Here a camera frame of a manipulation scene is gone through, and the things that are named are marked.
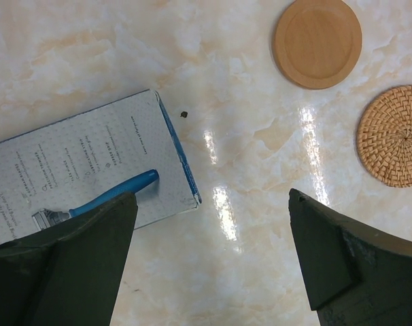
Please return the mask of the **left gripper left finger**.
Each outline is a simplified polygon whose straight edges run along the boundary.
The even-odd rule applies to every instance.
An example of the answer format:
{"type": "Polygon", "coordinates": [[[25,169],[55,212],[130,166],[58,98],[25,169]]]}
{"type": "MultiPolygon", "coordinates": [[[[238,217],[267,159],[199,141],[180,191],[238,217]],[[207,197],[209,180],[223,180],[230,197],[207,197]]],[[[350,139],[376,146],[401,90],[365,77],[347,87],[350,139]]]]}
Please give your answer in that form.
{"type": "Polygon", "coordinates": [[[126,193],[0,245],[0,325],[109,325],[137,217],[126,193]]]}

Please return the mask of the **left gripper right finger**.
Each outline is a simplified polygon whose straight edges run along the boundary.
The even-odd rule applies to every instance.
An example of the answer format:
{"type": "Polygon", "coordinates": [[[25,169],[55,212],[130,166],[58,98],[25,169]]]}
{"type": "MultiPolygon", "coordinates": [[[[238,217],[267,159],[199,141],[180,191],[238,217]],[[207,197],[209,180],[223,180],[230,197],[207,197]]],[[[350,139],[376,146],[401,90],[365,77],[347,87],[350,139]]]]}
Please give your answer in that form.
{"type": "Polygon", "coordinates": [[[412,242],[291,189],[288,208],[312,311],[321,325],[412,325],[412,242]]]}

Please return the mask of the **woven rattan coaster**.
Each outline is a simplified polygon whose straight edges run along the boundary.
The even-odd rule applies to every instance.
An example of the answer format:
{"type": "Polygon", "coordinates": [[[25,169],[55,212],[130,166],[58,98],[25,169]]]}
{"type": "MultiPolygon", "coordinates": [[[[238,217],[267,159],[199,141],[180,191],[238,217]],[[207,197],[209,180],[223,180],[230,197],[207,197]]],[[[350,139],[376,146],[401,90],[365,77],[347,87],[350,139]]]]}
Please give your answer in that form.
{"type": "Polygon", "coordinates": [[[412,85],[390,88],[368,104],[356,149],[374,178],[390,187],[412,187],[412,85]]]}

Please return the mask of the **light wood coaster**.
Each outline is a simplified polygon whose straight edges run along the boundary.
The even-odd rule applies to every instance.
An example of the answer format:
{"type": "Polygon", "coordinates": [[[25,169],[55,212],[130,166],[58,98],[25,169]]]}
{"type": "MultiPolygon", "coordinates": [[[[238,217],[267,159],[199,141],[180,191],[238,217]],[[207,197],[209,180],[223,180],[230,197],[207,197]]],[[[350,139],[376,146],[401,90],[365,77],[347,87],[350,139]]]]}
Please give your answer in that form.
{"type": "Polygon", "coordinates": [[[276,65],[292,83],[321,90],[342,82],[362,50],[362,29],[344,1],[293,1],[277,21],[276,65]]]}

